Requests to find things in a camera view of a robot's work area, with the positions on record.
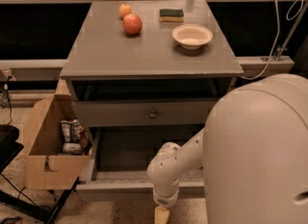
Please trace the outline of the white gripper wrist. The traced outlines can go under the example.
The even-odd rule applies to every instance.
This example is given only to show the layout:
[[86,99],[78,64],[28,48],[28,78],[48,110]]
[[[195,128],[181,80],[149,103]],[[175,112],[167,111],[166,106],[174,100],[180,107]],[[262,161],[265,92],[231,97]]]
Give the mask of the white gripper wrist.
[[153,187],[153,200],[159,205],[155,208],[155,224],[167,224],[169,219],[169,210],[167,208],[172,207],[176,203],[178,194],[178,187]]

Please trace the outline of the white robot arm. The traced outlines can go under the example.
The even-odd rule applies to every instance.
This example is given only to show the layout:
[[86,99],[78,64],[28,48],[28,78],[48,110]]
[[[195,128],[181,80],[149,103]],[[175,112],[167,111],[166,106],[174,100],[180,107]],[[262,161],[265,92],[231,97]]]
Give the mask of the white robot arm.
[[187,143],[166,143],[147,167],[155,224],[197,168],[208,224],[308,224],[308,80],[277,74],[234,89]]

